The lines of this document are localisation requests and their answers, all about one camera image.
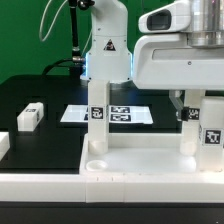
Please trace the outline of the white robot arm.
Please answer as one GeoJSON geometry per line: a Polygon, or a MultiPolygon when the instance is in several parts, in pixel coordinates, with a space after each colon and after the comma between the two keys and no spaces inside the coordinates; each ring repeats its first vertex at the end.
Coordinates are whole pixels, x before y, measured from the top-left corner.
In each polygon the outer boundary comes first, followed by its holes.
{"type": "Polygon", "coordinates": [[[142,15],[144,35],[127,49],[126,7],[92,0],[92,46],[83,80],[128,81],[140,89],[224,89],[224,0],[174,0],[142,15]]]}

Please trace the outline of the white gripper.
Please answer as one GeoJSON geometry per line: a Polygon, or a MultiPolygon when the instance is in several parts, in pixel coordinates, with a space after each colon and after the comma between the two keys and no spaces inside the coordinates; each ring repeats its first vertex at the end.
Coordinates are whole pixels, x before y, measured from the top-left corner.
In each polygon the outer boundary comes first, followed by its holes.
{"type": "Polygon", "coordinates": [[[224,48],[192,48],[180,33],[145,35],[134,48],[133,82],[139,89],[170,90],[177,120],[187,121],[180,90],[222,90],[224,48]]]}

